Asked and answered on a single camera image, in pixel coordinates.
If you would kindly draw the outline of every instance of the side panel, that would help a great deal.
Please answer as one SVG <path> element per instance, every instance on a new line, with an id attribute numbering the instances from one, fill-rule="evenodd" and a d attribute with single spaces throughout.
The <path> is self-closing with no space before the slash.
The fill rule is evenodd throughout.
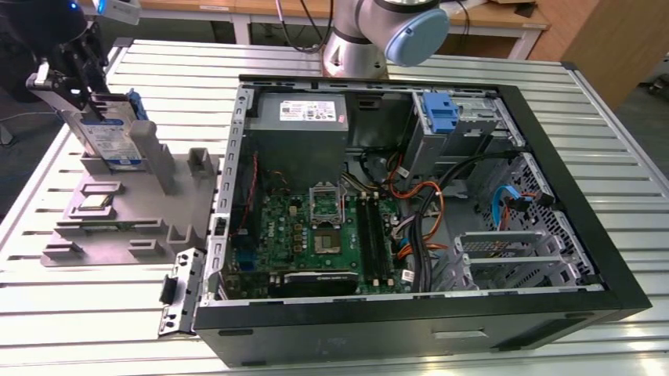
<path id="1" fill-rule="evenodd" d="M 538 313 L 197 333 L 225 365 L 243 367 L 534 349 L 588 325 L 599 315 Z"/>

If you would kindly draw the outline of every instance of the metal bracket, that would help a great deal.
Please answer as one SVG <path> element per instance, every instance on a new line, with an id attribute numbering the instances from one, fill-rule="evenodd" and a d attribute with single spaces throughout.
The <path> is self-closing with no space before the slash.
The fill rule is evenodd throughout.
<path id="1" fill-rule="evenodd" d="M 163 308 L 157 337 L 189 337 L 195 335 L 195 307 L 200 300 L 204 253 L 196 248 L 176 254 L 175 267 L 165 276 L 160 301 Z"/>

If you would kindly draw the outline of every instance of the white table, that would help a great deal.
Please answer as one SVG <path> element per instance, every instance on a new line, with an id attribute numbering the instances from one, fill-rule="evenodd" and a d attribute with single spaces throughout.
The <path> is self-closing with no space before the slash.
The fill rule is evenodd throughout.
<path id="1" fill-rule="evenodd" d="M 176 153 L 203 146 L 224 154 L 239 74 L 319 73 L 316 56 L 281 47 L 134 41 L 109 58 L 109 88 L 141 93 L 161 142 Z M 439 56 L 416 68 L 391 65 L 390 74 L 519 87 L 654 307 L 534 351 L 328 363 L 272 374 L 669 373 L 669 188 L 578 72 L 556 63 Z M 0 374 L 223 372 L 197 338 L 156 340 L 169 265 L 40 265 L 81 173 L 81 150 L 64 128 L 0 225 Z"/>

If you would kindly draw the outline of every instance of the blue drive latch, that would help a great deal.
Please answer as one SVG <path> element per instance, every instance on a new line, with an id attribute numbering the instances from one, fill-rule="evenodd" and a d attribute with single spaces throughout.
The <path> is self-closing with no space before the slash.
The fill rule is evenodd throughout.
<path id="1" fill-rule="evenodd" d="M 424 92 L 422 105 L 434 133 L 451 133 L 459 120 L 459 108 L 444 92 Z"/>

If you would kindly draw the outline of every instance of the wire bundle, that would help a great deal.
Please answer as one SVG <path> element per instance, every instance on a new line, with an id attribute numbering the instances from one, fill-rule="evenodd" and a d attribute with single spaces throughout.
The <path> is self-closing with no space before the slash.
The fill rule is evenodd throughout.
<path id="1" fill-rule="evenodd" d="M 320 38 L 319 44 L 312 46 L 312 47 L 300 47 L 292 43 L 292 39 L 291 39 L 291 36 L 288 35 L 288 30 L 285 27 L 285 21 L 283 20 L 281 0 L 275 0 L 275 1 L 276 1 L 276 13 L 279 14 L 279 20 L 281 22 L 283 37 L 285 38 L 285 43 L 297 52 L 317 53 L 320 51 L 320 49 L 323 48 L 324 43 L 327 42 L 327 37 L 329 36 L 329 32 L 332 30 L 332 15 L 335 12 L 335 0 L 329 0 L 329 16 L 327 19 L 327 30 L 324 32 L 324 35 L 320 34 L 320 31 L 317 30 L 317 27 L 315 26 L 315 21 L 313 21 L 313 18 L 311 17 L 309 10 L 305 7 L 304 0 L 300 0 L 301 8 L 304 10 L 307 18 L 309 19 L 309 24 L 313 27 L 313 30 L 315 30 L 315 33 L 317 34 L 317 37 Z"/>

